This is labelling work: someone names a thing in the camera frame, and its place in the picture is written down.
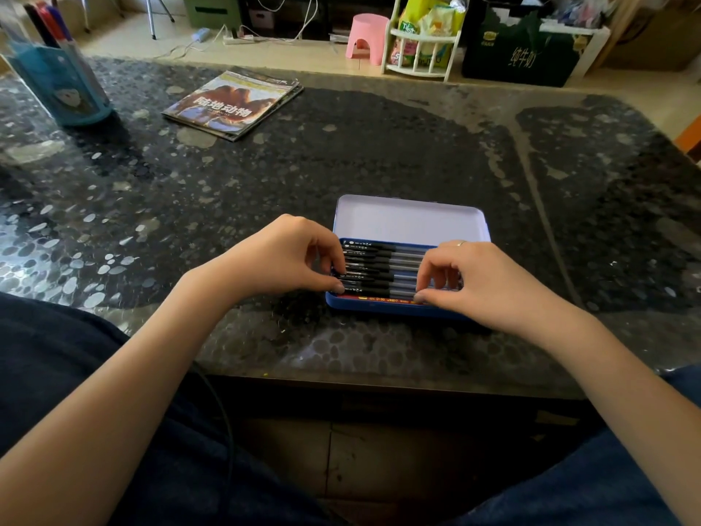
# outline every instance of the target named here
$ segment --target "tabletop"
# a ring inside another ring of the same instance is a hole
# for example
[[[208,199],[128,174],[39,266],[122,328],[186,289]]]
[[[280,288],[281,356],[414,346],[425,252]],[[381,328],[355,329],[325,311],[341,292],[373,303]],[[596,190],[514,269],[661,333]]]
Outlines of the tabletop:
[[[82,130],[0,80],[0,291],[132,334],[185,271],[279,214],[331,227],[341,195],[382,195],[481,209],[499,247],[653,369],[701,361],[699,170],[617,99],[279,73],[305,91],[230,142],[161,116],[221,69],[91,61],[117,115]],[[239,304],[198,361],[234,377],[582,396],[513,336],[340,313],[301,291]]]

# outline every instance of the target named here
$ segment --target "magazine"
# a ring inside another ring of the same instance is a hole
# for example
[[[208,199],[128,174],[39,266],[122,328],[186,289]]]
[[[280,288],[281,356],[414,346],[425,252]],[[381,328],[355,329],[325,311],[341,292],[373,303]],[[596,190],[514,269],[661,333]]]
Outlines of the magazine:
[[[163,114],[228,140],[238,140],[303,90],[299,81],[232,68],[171,105]]]

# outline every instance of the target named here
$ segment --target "jeans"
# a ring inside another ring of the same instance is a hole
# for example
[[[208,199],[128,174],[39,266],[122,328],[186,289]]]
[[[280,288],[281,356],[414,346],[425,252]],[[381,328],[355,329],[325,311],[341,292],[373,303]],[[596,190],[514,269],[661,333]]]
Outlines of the jeans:
[[[127,336],[89,313],[0,294],[0,454],[96,371]],[[701,404],[701,366],[667,378]],[[226,436],[179,390],[110,525],[201,525],[217,513]],[[221,524],[331,525],[323,507],[234,445]],[[543,474],[446,526],[678,525],[608,429]]]

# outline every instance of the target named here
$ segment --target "black table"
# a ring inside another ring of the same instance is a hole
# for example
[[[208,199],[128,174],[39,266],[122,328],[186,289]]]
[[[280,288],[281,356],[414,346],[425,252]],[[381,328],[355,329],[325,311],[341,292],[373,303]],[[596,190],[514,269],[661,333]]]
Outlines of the black table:
[[[497,245],[648,365],[701,360],[699,170],[616,99],[300,73],[305,92],[232,143],[160,114],[220,69],[94,64],[118,118],[84,130],[0,80],[1,291],[134,332],[188,268],[277,215],[331,227],[340,195],[383,195],[479,207]],[[303,292],[241,303],[198,360],[236,377],[581,396],[512,336],[337,313]]]

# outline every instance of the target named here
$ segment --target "pencil case lid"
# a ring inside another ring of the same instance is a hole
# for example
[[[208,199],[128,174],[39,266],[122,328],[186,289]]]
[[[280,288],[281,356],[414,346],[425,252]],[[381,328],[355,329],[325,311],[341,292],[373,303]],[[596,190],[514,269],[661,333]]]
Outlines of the pencil case lid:
[[[478,208],[355,194],[338,199],[334,232],[342,238],[421,245],[491,241]]]

